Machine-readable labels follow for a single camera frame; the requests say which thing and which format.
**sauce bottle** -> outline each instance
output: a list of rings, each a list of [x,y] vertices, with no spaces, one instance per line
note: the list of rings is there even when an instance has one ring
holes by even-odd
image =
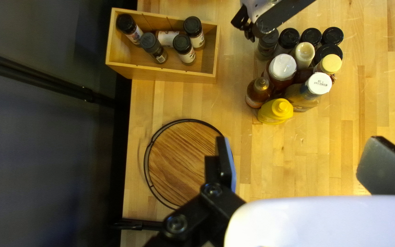
[[[313,73],[322,72],[327,75],[335,74],[342,66],[342,60],[336,54],[328,54],[313,68]]]
[[[179,34],[173,39],[173,48],[177,51],[179,59],[184,65],[191,66],[196,62],[196,53],[191,45],[190,38],[185,34]]]
[[[313,45],[313,47],[318,48],[318,44],[321,43],[321,38],[322,38],[321,31],[319,31],[316,28],[308,28],[304,30],[304,32],[301,34],[300,42],[309,42]]]
[[[252,80],[247,89],[245,101],[252,108],[260,108],[271,96],[269,81],[264,77]]]
[[[297,64],[288,54],[279,54],[266,64],[263,75],[273,84],[274,93],[278,94],[292,84]]]
[[[274,29],[270,33],[259,38],[259,44],[257,45],[257,58],[262,61],[271,59],[277,41],[278,41],[277,29]]]
[[[276,98],[266,102],[259,110],[258,119],[264,124],[281,124],[294,115],[294,108],[288,100]]]
[[[336,54],[338,57],[341,59],[343,58],[342,50],[334,44],[325,44],[318,48],[315,52],[315,57],[313,58],[312,65],[315,66],[317,65],[321,59],[323,59],[325,56],[328,54]]]
[[[140,44],[140,38],[143,35],[143,31],[141,31],[140,27],[135,23],[130,14],[119,15],[115,25],[132,43],[135,45]]]
[[[190,37],[193,48],[198,51],[205,47],[204,31],[202,23],[196,16],[190,16],[184,20],[184,31]]]
[[[155,60],[157,64],[163,64],[167,61],[167,51],[159,43],[158,39],[151,32],[147,32],[141,36],[141,47]]]
[[[294,28],[286,28],[285,30],[281,31],[277,45],[275,46],[274,54],[272,56],[276,57],[282,53],[289,54],[299,41],[299,32]]]
[[[301,84],[294,84],[286,88],[284,98],[294,107],[294,112],[305,112],[320,103],[321,95],[328,93],[332,81],[327,74],[317,72]]]
[[[291,55],[297,62],[298,70],[306,69],[312,63],[313,57],[315,57],[315,48],[309,42],[302,42],[292,50]]]
[[[337,27],[329,27],[323,32],[321,44],[339,45],[344,39],[344,32]]]

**yellow mustard bottle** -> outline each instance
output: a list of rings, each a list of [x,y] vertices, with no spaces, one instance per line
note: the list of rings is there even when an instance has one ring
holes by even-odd
[[[276,98],[262,105],[258,118],[264,124],[281,124],[293,115],[292,104],[287,99]]]

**black metal rim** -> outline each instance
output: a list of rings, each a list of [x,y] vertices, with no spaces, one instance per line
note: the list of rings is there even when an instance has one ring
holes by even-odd
[[[164,125],[163,127],[161,127],[158,131],[155,132],[155,134],[152,136],[151,141],[149,143],[149,145],[146,148],[146,152],[144,153],[144,177],[146,178],[146,183],[147,186],[149,187],[151,193],[153,194],[153,196],[159,201],[161,202],[164,206],[170,208],[170,209],[177,209],[180,207],[180,205],[176,205],[172,202],[170,202],[169,200],[167,200],[165,197],[162,196],[162,194],[160,194],[155,186],[152,183],[152,180],[150,179],[150,174],[149,174],[149,156],[150,156],[150,151],[152,149],[153,144],[155,143],[156,139],[158,138],[158,136],[160,136],[160,134],[168,129],[169,127],[175,125],[175,124],[179,124],[179,123],[183,123],[183,122],[195,122],[195,123],[200,123],[203,124],[205,126],[210,127],[211,129],[213,129],[214,131],[216,131],[219,135],[222,135],[222,133],[216,129],[216,127],[212,126],[211,124],[204,122],[202,120],[197,120],[197,119],[192,119],[192,118],[186,118],[186,119],[179,119],[173,122],[170,122],[166,125]]]

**black metal rod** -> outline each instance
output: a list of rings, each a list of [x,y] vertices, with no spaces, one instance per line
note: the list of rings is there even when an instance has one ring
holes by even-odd
[[[57,93],[65,94],[90,103],[107,107],[115,107],[115,100],[105,95],[96,93],[91,89],[64,81],[43,72],[31,69],[14,61],[0,57],[0,76],[5,76],[20,82],[41,87]]]
[[[145,221],[136,219],[123,218],[112,225],[115,229],[120,230],[151,230],[151,231],[161,231],[162,222],[158,221]]]

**wood grain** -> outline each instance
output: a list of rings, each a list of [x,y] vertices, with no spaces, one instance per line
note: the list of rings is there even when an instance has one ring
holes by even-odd
[[[151,0],[144,0],[148,6]],[[147,204],[150,190],[141,176],[141,151],[162,124],[194,116],[230,141],[239,195],[246,201],[289,196],[364,195],[355,177],[370,135],[395,143],[395,0],[316,0],[278,28],[309,27],[344,32],[337,81],[321,104],[286,123],[257,124],[244,103],[246,86],[266,62],[254,58],[257,43],[230,21],[238,1],[152,0],[159,13],[182,19],[196,15],[221,28],[217,83],[133,81],[123,216],[161,220],[169,210]],[[143,10],[143,1],[138,2]],[[123,246],[140,247],[149,235],[129,233]]]
[[[204,157],[215,155],[218,135],[201,123],[182,122],[156,138],[148,170],[154,188],[164,199],[182,206],[199,193],[204,183]]]

